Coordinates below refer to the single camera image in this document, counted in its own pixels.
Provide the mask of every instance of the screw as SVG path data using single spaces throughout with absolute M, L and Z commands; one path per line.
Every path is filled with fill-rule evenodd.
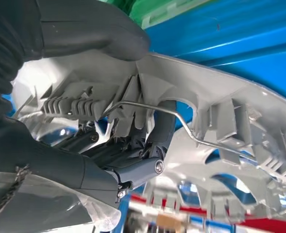
M 91 136 L 91 141 L 93 142 L 97 142 L 97 140 L 99 139 L 99 135 L 98 134 L 93 134 Z
M 125 191 L 124 190 L 118 193 L 118 197 L 118 198 L 123 198 L 124 196 L 125 196 Z
M 163 172 L 163 169 L 164 168 L 164 164 L 162 160 L 158 160 L 155 164 L 155 171 L 158 174 L 161 174 Z

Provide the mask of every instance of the blue surface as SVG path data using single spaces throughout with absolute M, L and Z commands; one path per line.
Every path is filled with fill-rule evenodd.
M 286 0 L 210 1 L 146 31 L 152 51 L 239 75 L 286 97 Z M 177 109 L 192 119 L 185 105 Z

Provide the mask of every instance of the green object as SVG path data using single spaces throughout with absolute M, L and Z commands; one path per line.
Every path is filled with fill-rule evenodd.
M 137 0 L 130 17 L 145 29 L 208 1 L 209 0 Z
M 134 2 L 135 2 L 135 0 L 100 0 L 100 1 L 115 5 L 118 8 L 124 11 L 127 15 L 130 14 Z

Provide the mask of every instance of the red object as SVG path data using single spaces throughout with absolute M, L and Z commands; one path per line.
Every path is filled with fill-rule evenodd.
M 146 199 L 140 196 L 132 195 L 131 200 L 137 201 L 141 203 L 146 203 Z M 167 200 L 162 200 L 162 206 L 164 207 Z M 206 210 L 202 210 L 201 208 L 194 208 L 194 207 L 185 207 L 181 206 L 180 211 L 185 211 L 189 213 L 193 213 L 198 216 L 207 216 Z M 247 219 L 243 223 L 239 223 L 241 226 L 251 227 L 263 231 L 269 231 L 274 233 L 286 233 L 286 221 L 281 221 L 278 219 Z

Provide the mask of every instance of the metal rod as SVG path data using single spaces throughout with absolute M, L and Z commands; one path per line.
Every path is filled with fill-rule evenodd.
M 246 158 L 246 159 L 248 159 L 248 160 L 255 161 L 251 155 L 246 155 L 246 154 L 244 154 L 244 153 L 239 152 L 238 150 L 232 149 L 231 147 L 228 147 L 228 146 L 226 146 L 226 145 L 223 145 L 223 144 L 216 144 L 216 143 L 208 142 L 208 141 L 198 139 L 198 138 L 195 137 L 192 132 L 191 129 L 189 129 L 189 127 L 187 125 L 187 123 L 180 113 L 178 113 L 177 111 L 174 111 L 174 110 L 170 110 L 170 109 L 166 109 L 166 108 L 162 108 L 162 107 L 158 107 L 158 106 L 154 106 L 154 105 L 149 105 L 149 104 L 144 104 L 144 103 L 137 103 L 137 102 L 131 102 L 131 101 L 120 101 L 120 102 L 117 102 L 117 103 L 112 105 L 111 108 L 105 111 L 103 114 L 103 116 L 103 117 L 106 117 L 109 113 L 111 113 L 113 110 L 115 110 L 115 109 L 116 109 L 116 108 L 118 108 L 119 106 L 121 106 L 121 105 L 132 105 L 132 106 L 140 107 L 140 108 L 149 108 L 149 109 L 153 109 L 153 110 L 157 110 L 157 111 L 161 111 L 161 112 L 164 112 L 164 113 L 168 113 L 168 114 L 174 115 L 174 116 L 176 116 L 177 118 L 178 118 L 182 123 L 182 125 L 185 128 L 185 130 L 186 131 L 186 133 L 191 139 L 192 139 L 192 140 L 194 140 L 194 141 L 195 141 L 197 143 L 205 145 L 205 146 L 209 146 L 209 147 L 213 147 L 213 148 L 217 148 L 217 149 L 226 150 L 226 151 L 238 154 L 239 156 L 241 156 L 242 158 Z

